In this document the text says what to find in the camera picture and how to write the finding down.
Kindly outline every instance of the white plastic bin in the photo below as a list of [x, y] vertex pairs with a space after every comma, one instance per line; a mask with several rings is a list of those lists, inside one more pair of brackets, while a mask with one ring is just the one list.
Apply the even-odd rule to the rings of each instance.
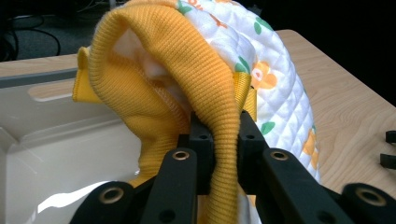
[[72, 101], [75, 73], [0, 77], [0, 223], [68, 223], [92, 189], [138, 173], [140, 140], [105, 105]]

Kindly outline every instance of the wooden table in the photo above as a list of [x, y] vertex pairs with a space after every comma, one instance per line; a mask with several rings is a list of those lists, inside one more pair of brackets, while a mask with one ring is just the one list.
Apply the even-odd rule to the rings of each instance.
[[[294, 31], [278, 31], [311, 100], [322, 185], [341, 192], [361, 182], [396, 198], [396, 171], [379, 164], [396, 155], [385, 133], [396, 130], [396, 108]], [[0, 63], [1, 76], [75, 68], [76, 55]], [[72, 82], [63, 91], [71, 91]]]

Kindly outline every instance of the black object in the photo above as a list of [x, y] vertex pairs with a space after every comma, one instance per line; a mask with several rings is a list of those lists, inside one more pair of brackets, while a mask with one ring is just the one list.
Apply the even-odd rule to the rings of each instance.
[[[387, 143], [396, 143], [396, 131], [387, 131], [385, 134]], [[396, 156], [381, 153], [379, 154], [380, 164], [388, 169], [396, 170]]]
[[[166, 153], [157, 176], [135, 189], [117, 181], [98, 187], [70, 223], [196, 223], [196, 195], [210, 191], [213, 146], [210, 131], [192, 113], [191, 134]], [[322, 187], [293, 154], [269, 148], [245, 111], [238, 177], [247, 194], [257, 195], [262, 223], [396, 222], [396, 201], [387, 193], [362, 183], [346, 185], [341, 194]]]

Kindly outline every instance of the orange cartoon print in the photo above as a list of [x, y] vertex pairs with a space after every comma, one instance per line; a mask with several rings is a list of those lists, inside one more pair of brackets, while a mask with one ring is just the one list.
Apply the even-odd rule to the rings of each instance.
[[317, 170], [318, 169], [318, 152], [315, 150], [316, 135], [311, 129], [309, 131], [308, 139], [306, 140], [303, 148], [303, 152], [311, 156], [311, 165]]
[[274, 74], [269, 74], [269, 70], [270, 66], [267, 62], [253, 64], [251, 86], [254, 89], [262, 88], [270, 90], [276, 86], [277, 78]]
[[203, 10], [202, 6], [198, 4], [198, 0], [189, 0], [189, 3], [195, 6], [196, 8]]

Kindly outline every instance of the ribbed knit fabric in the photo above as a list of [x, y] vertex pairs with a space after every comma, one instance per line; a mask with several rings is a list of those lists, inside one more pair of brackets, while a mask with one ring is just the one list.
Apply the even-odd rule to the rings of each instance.
[[138, 59], [113, 51], [127, 29], [164, 65], [200, 121], [211, 130], [217, 164], [207, 222], [235, 223], [239, 109], [233, 73], [196, 29], [170, 7], [141, 4], [114, 9], [99, 23], [92, 42], [88, 61], [92, 89], [142, 141], [141, 173], [131, 183], [139, 185], [157, 174], [164, 153], [176, 147], [179, 134], [188, 132], [189, 119], [164, 87], [145, 77]]

